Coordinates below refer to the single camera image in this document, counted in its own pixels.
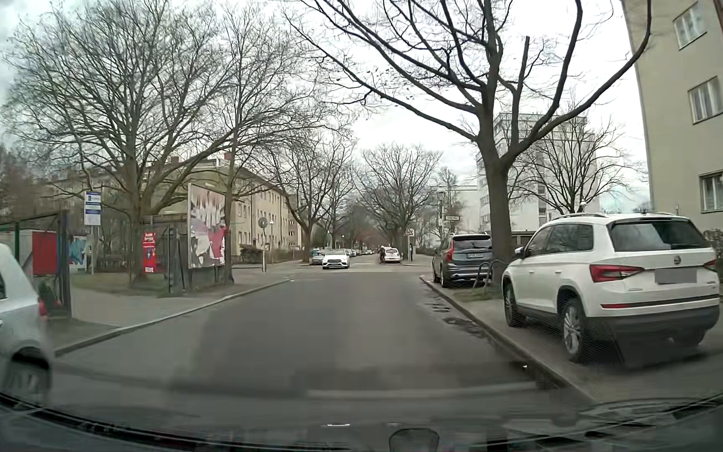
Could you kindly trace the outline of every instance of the red advertising column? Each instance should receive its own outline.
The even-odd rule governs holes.
[[[144,272],[154,273],[155,262],[155,232],[144,232],[144,240],[141,241],[144,248]]]

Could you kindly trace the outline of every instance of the road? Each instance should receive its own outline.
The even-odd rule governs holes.
[[[57,408],[131,426],[284,428],[570,412],[418,279],[427,266],[298,267],[292,281],[64,355]]]

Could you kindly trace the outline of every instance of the bicycle rack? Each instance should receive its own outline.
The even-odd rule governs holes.
[[[482,267],[487,266],[487,273],[486,278],[484,279],[484,285],[483,287],[487,287],[488,285],[492,284],[492,266],[494,264],[500,264],[506,267],[508,264],[506,262],[501,261],[500,259],[492,259],[488,262],[482,262],[479,264],[479,271],[476,274],[476,280],[473,282],[473,289],[476,289],[479,286],[479,280],[481,280],[481,269]]]

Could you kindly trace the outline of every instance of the license plate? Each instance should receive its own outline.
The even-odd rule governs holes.
[[[695,283],[696,281],[697,269],[693,267],[655,270],[655,283],[657,284],[683,284]]]

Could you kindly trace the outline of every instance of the tire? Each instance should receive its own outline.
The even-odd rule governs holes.
[[[587,316],[578,297],[569,299],[562,307],[562,346],[568,361],[584,363],[593,352],[594,343],[587,334]]]
[[[515,291],[512,284],[504,286],[504,316],[507,319],[507,325],[512,328],[520,328],[526,324],[526,316],[517,311]]]
[[[445,272],[442,269],[439,271],[439,285],[445,288],[451,287],[451,282],[445,279]]]
[[[690,333],[678,334],[671,339],[674,341],[674,344],[680,347],[697,347],[701,344],[702,339],[705,338],[705,333],[707,333],[707,331],[692,331]]]
[[[50,386],[51,375],[48,369],[36,362],[14,360],[5,371],[4,395],[0,401],[14,410],[48,406]],[[15,405],[8,396],[18,399]]]

